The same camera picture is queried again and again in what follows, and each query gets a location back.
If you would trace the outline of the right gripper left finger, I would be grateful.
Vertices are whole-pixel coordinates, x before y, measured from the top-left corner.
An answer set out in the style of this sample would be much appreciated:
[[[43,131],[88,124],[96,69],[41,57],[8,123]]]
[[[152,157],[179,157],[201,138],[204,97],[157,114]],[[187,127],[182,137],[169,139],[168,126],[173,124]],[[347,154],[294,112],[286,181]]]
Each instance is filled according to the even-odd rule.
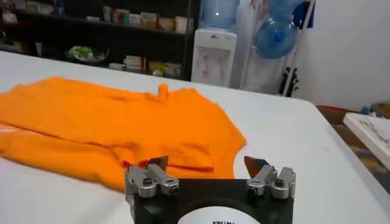
[[[144,169],[130,166],[125,171],[125,194],[152,198],[160,188],[162,194],[173,197],[179,190],[179,180],[166,173],[168,156],[152,158]]]

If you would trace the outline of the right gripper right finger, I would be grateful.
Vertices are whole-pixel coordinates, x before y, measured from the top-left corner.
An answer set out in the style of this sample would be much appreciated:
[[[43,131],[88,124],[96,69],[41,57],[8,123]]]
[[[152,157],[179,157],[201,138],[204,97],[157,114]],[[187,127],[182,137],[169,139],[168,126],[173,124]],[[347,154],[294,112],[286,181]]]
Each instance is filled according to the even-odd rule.
[[[258,198],[269,191],[272,198],[286,200],[294,198],[296,173],[290,167],[283,167],[280,172],[264,159],[251,156],[244,157],[244,163],[250,175],[246,181],[249,197]]]

